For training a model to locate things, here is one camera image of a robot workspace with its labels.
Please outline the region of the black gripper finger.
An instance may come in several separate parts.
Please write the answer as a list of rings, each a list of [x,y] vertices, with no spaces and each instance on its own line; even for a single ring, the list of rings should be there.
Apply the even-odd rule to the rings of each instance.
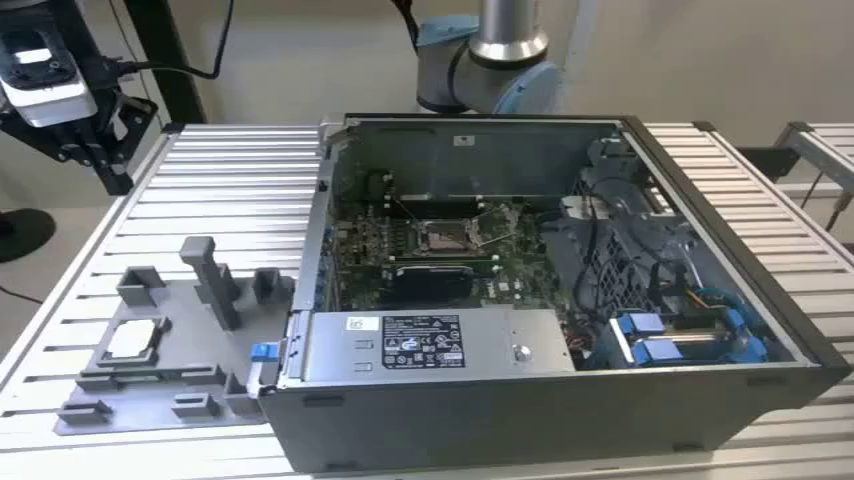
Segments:
[[[1,131],[59,163],[90,168],[111,196],[132,189],[128,163],[132,159],[132,131],[119,138],[111,122],[79,119],[33,127],[21,117],[3,117]]]
[[[136,148],[155,120],[159,107],[147,98],[126,94],[116,96],[111,128],[119,148]]]

